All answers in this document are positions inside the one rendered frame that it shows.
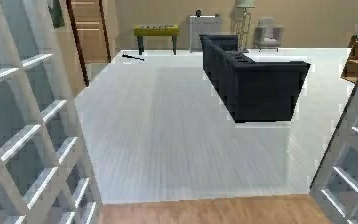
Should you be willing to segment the thin black stick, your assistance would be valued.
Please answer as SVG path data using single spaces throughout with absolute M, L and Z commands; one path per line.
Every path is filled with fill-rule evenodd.
M 127 55 L 127 54 L 122 54 L 122 57 L 123 57 L 123 58 L 129 58 L 129 59 L 140 60 L 140 61 L 145 61 L 144 58 L 135 57 L 135 56 Z

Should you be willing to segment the white cabinet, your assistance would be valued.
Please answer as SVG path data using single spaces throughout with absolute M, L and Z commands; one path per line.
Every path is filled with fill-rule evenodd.
M 201 35 L 209 35 L 219 33 L 221 30 L 220 16 L 190 16 L 189 17 L 189 31 L 190 31 L 190 47 L 189 50 L 201 51 L 202 45 L 200 41 Z

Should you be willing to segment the yellow table with dark legs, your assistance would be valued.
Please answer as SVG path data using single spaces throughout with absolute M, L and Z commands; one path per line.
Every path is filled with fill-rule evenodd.
M 143 38 L 147 36 L 169 36 L 172 39 L 173 53 L 177 53 L 177 39 L 179 36 L 179 26 L 177 24 L 136 25 L 133 32 L 137 38 L 138 53 L 140 55 L 145 50 Z

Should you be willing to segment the black sofa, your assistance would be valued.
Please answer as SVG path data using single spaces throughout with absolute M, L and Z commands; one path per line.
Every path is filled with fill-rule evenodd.
M 238 49 L 235 35 L 202 35 L 203 70 L 237 123 L 292 119 L 308 62 L 257 61 Z

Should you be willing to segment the pale green floor lamp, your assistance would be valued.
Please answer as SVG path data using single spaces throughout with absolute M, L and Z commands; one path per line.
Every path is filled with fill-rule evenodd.
M 255 0 L 237 0 L 236 12 L 240 24 L 238 25 L 238 34 L 241 39 L 241 50 L 244 53 L 248 53 L 248 35 L 250 32 L 251 24 L 251 9 L 255 8 Z

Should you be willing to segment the brown wooden door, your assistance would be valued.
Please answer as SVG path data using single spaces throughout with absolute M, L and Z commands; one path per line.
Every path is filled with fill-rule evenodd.
M 87 65 L 109 63 L 103 0 L 66 0 L 85 86 L 90 83 Z

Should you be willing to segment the white glazed door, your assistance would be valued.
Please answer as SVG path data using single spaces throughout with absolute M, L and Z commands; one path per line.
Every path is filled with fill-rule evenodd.
M 52 6 L 0 0 L 0 224 L 99 224 Z
M 358 81 L 310 185 L 310 195 L 331 224 L 358 224 Z

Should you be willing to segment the dark green framed picture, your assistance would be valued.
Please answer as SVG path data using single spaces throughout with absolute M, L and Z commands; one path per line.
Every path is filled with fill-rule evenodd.
M 53 27 L 60 28 L 65 25 L 62 8 L 59 0 L 47 0 Z

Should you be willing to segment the wooden shelf unit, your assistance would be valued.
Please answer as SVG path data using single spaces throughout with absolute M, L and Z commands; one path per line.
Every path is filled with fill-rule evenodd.
M 358 37 L 353 35 L 348 44 L 349 56 L 344 65 L 341 78 L 356 84 L 358 82 Z

